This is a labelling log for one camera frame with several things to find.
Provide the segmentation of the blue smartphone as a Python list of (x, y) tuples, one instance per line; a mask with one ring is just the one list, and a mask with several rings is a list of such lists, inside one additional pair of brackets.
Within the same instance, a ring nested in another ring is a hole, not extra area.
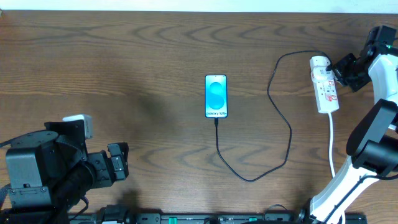
[(205, 76), (205, 117), (228, 117), (228, 83), (226, 75)]

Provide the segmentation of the white power strip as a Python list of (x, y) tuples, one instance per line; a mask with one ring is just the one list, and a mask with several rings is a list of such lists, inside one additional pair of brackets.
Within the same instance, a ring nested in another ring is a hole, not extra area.
[(340, 106), (334, 79), (331, 77), (319, 79), (313, 76), (312, 81), (318, 112), (328, 114), (338, 110)]

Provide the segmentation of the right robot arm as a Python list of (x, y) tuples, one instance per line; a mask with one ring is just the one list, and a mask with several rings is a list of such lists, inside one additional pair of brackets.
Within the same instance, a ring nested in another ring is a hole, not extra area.
[(332, 64), (326, 57), (310, 60), (317, 101), (337, 102), (335, 83), (353, 92), (373, 85), (374, 106), (354, 128), (347, 144), (347, 158), (330, 183), (311, 198), (298, 220), (302, 223), (338, 223), (355, 198), (378, 180), (396, 179), (397, 139), (386, 135), (397, 130), (397, 31), (388, 26), (369, 31), (359, 57), (348, 54)]

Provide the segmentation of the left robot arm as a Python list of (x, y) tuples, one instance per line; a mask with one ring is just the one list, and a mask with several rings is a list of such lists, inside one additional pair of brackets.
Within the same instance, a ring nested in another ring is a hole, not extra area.
[(80, 114), (1, 143), (8, 147), (10, 179), (3, 192), (11, 201), (11, 208), (1, 211), (1, 223), (70, 223), (69, 210), (87, 200), (87, 191), (128, 177), (128, 144), (89, 153), (92, 125), (90, 116)]

